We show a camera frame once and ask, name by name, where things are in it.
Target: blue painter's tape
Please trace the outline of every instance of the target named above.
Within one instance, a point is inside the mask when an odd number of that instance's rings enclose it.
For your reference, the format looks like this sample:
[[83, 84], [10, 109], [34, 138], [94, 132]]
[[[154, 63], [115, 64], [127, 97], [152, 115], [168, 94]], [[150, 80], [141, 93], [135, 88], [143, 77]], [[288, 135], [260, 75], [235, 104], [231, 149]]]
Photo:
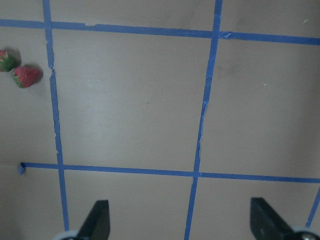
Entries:
[[[200, 123], [199, 123], [199, 129], [198, 129], [195, 158], [194, 158], [194, 167], [193, 167], [194, 174], [199, 174], [199, 170], [200, 170], [201, 138], [203, 135], [204, 119], [205, 119], [207, 106], [210, 100], [212, 78], [214, 75], [214, 67], [216, 63], [216, 55], [217, 55], [217, 49], [218, 49], [220, 23], [221, 23], [222, 3], [223, 3], [223, 0], [216, 0], [214, 5], [214, 18], [213, 18], [213, 27], [212, 27], [212, 35], [211, 35], [210, 53], [209, 53], [209, 60], [208, 60], [208, 65], [206, 69], [206, 74], [205, 74], [205, 86], [204, 86], [204, 92], [203, 92], [202, 109], [201, 109]], [[186, 222], [185, 222], [184, 240], [189, 240], [190, 238], [191, 224], [192, 224], [192, 218], [194, 214], [195, 200], [196, 200], [196, 194], [197, 194], [197, 185], [198, 185], [198, 176], [194, 176], [193, 183], [191, 186], [191, 191], [190, 191], [188, 213], [187, 213]]]
[[13, 27], [13, 28], [43, 29], [45, 27], [45, 24], [41, 21], [0, 19], [0, 26], [1, 27]]
[[201, 172], [200, 177], [213, 178], [213, 179], [255, 180], [255, 181], [272, 181], [272, 182], [287, 182], [287, 183], [309, 183], [309, 184], [320, 183], [320, 178], [245, 175], [245, 174], [229, 174], [229, 173], [213, 173], [213, 172]]
[[63, 223], [64, 230], [69, 231], [69, 215], [68, 215], [68, 201], [67, 201], [67, 191], [66, 191], [66, 181], [65, 181], [65, 171], [60, 166], [59, 172], [59, 182], [60, 182], [60, 195], [61, 195], [61, 203], [62, 203], [62, 215], [63, 215]]
[[269, 35], [269, 34], [243, 33], [243, 32], [231, 32], [231, 31], [220, 32], [219, 38], [273, 42], [273, 43], [320, 45], [320, 38], [314, 38], [314, 37]]
[[306, 221], [305, 227], [310, 228], [310, 226], [312, 224], [312, 221], [313, 221], [313, 219], [315, 217], [317, 208], [319, 206], [319, 202], [320, 202], [320, 187], [319, 187], [318, 192], [317, 192], [317, 194], [315, 196], [315, 199], [314, 199], [314, 202], [313, 202], [309, 217], [308, 217], [308, 219]]
[[194, 174], [192, 171], [171, 171], [171, 170], [141, 169], [141, 168], [106, 167], [106, 166], [64, 165], [63, 167], [65, 170], [126, 173], [126, 174], [151, 174], [151, 175], [167, 175], [167, 176], [183, 176], [183, 177], [193, 177], [193, 174]]
[[25, 167], [22, 164], [20, 164], [18, 168], [19, 175], [21, 176], [22, 174], [24, 174], [25, 170]]
[[55, 146], [57, 150], [57, 163], [59, 173], [59, 185], [62, 205], [62, 215], [64, 230], [69, 230], [69, 216], [68, 216], [68, 205], [67, 205], [67, 193], [66, 193], [66, 182], [65, 173], [63, 168], [63, 154], [60, 137], [60, 117], [58, 110], [58, 94], [57, 94], [57, 81], [54, 69], [54, 52], [53, 52], [53, 35], [52, 35], [52, 22], [51, 22], [51, 10], [50, 0], [42, 0], [43, 5], [43, 17], [44, 17], [44, 28], [45, 28], [45, 39], [46, 39], [46, 51], [48, 58], [48, 67], [51, 69], [50, 77], [50, 92], [51, 92], [51, 103], [52, 103], [52, 114], [54, 121], [54, 133], [55, 133]]
[[191, 186], [191, 191], [190, 191], [188, 212], [187, 212], [187, 215], [186, 215], [186, 223], [185, 223], [185, 230], [184, 230], [184, 240], [189, 240], [189, 237], [190, 237], [192, 217], [193, 217], [193, 214], [194, 214], [195, 201], [196, 201], [197, 185], [198, 185], [198, 177], [194, 177], [193, 178], [193, 183], [192, 183], [192, 186]]
[[24, 168], [36, 168], [36, 169], [59, 169], [57, 164], [48, 163], [33, 163], [33, 162], [22, 162], [21, 166]]
[[144, 27], [144, 26], [123, 26], [123, 25], [107, 25], [107, 24], [96, 24], [93, 26], [87, 26], [84, 23], [60, 22], [60, 21], [52, 22], [52, 28], [63, 29], [63, 30], [81, 30], [81, 31], [94, 31], [94, 32], [124, 33], [124, 34], [146, 34], [146, 35], [207, 38], [207, 39], [210, 39], [212, 35], [211, 31], [203, 31], [203, 30], [188, 30], [188, 29]]

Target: grid square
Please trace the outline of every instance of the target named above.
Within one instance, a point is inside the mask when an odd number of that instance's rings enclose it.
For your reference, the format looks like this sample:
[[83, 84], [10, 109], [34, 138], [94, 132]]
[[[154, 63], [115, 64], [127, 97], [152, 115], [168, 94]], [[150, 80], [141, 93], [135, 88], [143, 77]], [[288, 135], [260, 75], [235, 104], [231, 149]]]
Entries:
[[64, 231], [57, 170], [0, 167], [0, 232], [7, 240], [53, 239]]
[[5, 36], [0, 39], [0, 49], [20, 55], [22, 65], [43, 71], [41, 80], [25, 89], [16, 86], [11, 73], [1, 73], [1, 163], [56, 163], [45, 31], [10, 27], [0, 27], [0, 31]]
[[319, 177], [320, 48], [220, 41], [201, 172]]
[[42, 0], [1, 0], [0, 16], [1, 19], [43, 22]]
[[200, 178], [190, 240], [254, 240], [252, 197], [263, 197], [290, 226], [304, 227], [317, 191], [318, 184]]
[[87, 25], [211, 31], [214, 6], [214, 0], [54, 0], [51, 16], [53, 21]]
[[222, 31], [320, 37], [318, 0], [226, 0]]
[[65, 164], [193, 169], [209, 39], [53, 37]]
[[191, 177], [65, 172], [70, 229], [79, 229], [97, 200], [109, 200], [110, 240], [183, 239]]

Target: strawberry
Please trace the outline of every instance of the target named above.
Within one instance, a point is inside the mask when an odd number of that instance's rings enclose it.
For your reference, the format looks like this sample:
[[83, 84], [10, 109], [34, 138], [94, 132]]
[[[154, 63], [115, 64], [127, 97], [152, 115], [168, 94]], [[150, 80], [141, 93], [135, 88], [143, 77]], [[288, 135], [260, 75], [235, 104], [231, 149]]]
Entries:
[[14, 57], [6, 51], [0, 50], [0, 72], [10, 72], [14, 65]]
[[41, 75], [41, 71], [37, 68], [19, 66], [12, 71], [12, 77], [16, 85], [21, 88], [28, 88], [34, 84]]

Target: blue tape line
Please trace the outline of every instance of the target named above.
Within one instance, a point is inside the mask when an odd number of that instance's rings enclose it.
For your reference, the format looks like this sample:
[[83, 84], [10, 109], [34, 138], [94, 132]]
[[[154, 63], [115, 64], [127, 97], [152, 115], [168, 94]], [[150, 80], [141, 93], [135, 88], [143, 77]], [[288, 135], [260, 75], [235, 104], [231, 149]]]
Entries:
[[214, 67], [216, 63], [216, 55], [217, 55], [217, 49], [218, 49], [220, 23], [221, 23], [222, 3], [223, 3], [223, 0], [216, 0], [214, 5], [214, 19], [213, 19], [213, 27], [212, 27], [210, 53], [209, 53], [209, 60], [208, 60], [208, 65], [206, 69], [206, 74], [205, 74], [205, 86], [204, 86], [204, 92], [203, 92], [201, 117], [200, 117], [200, 123], [199, 123], [198, 138], [197, 138], [194, 167], [193, 167], [193, 172], [195, 176], [193, 177], [193, 183], [190, 191], [189, 206], [188, 206], [188, 212], [187, 212], [187, 217], [185, 222], [184, 240], [189, 240], [190, 238], [192, 218], [194, 214], [197, 185], [198, 185], [198, 174], [199, 174], [200, 162], [201, 162], [201, 155], [200, 155], [201, 154], [201, 138], [203, 135], [203, 124], [204, 124], [207, 106], [210, 100], [212, 78], [214, 75]]
[[307, 219], [307, 221], [305, 223], [305, 227], [306, 228], [310, 228], [310, 226], [312, 224], [312, 221], [313, 221], [313, 219], [315, 217], [317, 208], [319, 206], [319, 202], [320, 202], [320, 187], [319, 187], [318, 192], [317, 192], [317, 194], [315, 196], [315, 199], [314, 199], [314, 202], [313, 202], [309, 217], [308, 217], [308, 219]]
[[273, 43], [320, 45], [320, 38], [314, 38], [314, 37], [269, 35], [269, 34], [243, 33], [243, 32], [231, 32], [231, 31], [220, 32], [219, 38], [273, 42]]
[[143, 168], [107, 167], [107, 166], [83, 166], [83, 165], [62, 165], [62, 166], [60, 166], [58, 164], [33, 163], [33, 162], [22, 162], [21, 165], [24, 168], [38, 168], [38, 169], [61, 169], [61, 168], [63, 168], [64, 170], [74, 170], [74, 171], [92, 171], [92, 172], [127, 173], [127, 174], [151, 174], [151, 175], [197, 177], [197, 178], [209, 178], [209, 179], [232, 179], [232, 180], [252, 180], [252, 181], [320, 184], [320, 178], [308, 178], [308, 177], [266, 176], [266, 175], [230, 174], [230, 173], [215, 173], [215, 172], [172, 171], [172, 170], [157, 170], [157, 169], [143, 169]]
[[60, 118], [58, 110], [58, 94], [57, 94], [57, 81], [54, 70], [54, 52], [53, 52], [53, 36], [52, 36], [52, 22], [51, 22], [51, 10], [50, 0], [42, 0], [43, 4], [43, 17], [44, 17], [44, 29], [46, 38], [46, 51], [48, 58], [48, 67], [51, 69], [50, 77], [50, 92], [51, 92], [51, 103], [52, 103], [52, 114], [54, 121], [54, 133], [55, 133], [55, 147], [57, 150], [57, 163], [59, 173], [59, 185], [62, 205], [62, 215], [64, 230], [69, 230], [69, 217], [68, 217], [68, 205], [67, 205], [67, 193], [66, 193], [66, 182], [65, 172], [63, 169], [63, 154], [60, 137]]
[[106, 166], [81, 166], [81, 165], [64, 165], [65, 170], [93, 171], [93, 172], [109, 172], [109, 173], [127, 173], [127, 174], [152, 174], [167, 176], [183, 176], [193, 177], [192, 171], [171, 171], [141, 168], [122, 168], [122, 167], [106, 167]]
[[162, 36], [177, 36], [177, 37], [207, 38], [207, 39], [210, 39], [212, 34], [211, 31], [204, 31], [204, 30], [158, 28], [158, 27], [144, 27], [144, 26], [123, 26], [123, 25], [108, 25], [108, 24], [96, 24], [93, 26], [87, 26], [84, 23], [60, 22], [60, 21], [53, 21], [52, 28], [64, 29], [64, 30], [162, 35]]
[[255, 181], [273, 181], [273, 182], [287, 182], [287, 183], [308, 183], [308, 184], [320, 183], [320, 178], [245, 175], [245, 174], [229, 174], [229, 173], [214, 173], [214, 172], [200, 172], [200, 177], [212, 178], [212, 179], [255, 180]]
[[194, 214], [195, 201], [196, 201], [197, 186], [198, 186], [198, 177], [194, 177], [193, 178], [193, 183], [192, 183], [192, 186], [191, 186], [191, 191], [190, 191], [188, 212], [187, 212], [187, 215], [186, 215], [184, 240], [189, 240], [189, 237], [190, 237], [192, 217], [193, 217], [193, 214]]
[[1, 27], [14, 27], [14, 28], [43, 29], [45, 27], [45, 24], [41, 21], [0, 19], [0, 26]]
[[36, 168], [36, 169], [59, 169], [57, 164], [49, 163], [33, 163], [33, 162], [22, 162], [21, 166], [24, 168]]

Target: red strawberry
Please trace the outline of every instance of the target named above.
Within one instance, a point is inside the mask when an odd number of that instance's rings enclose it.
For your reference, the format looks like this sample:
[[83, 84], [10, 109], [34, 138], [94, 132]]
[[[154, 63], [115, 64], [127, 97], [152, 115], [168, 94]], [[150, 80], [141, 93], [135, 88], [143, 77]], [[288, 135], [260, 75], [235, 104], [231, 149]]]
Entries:
[[19, 66], [12, 71], [12, 77], [19, 88], [28, 88], [34, 84], [41, 75], [37, 68]]
[[0, 72], [10, 72], [14, 65], [14, 57], [6, 51], [0, 50]]

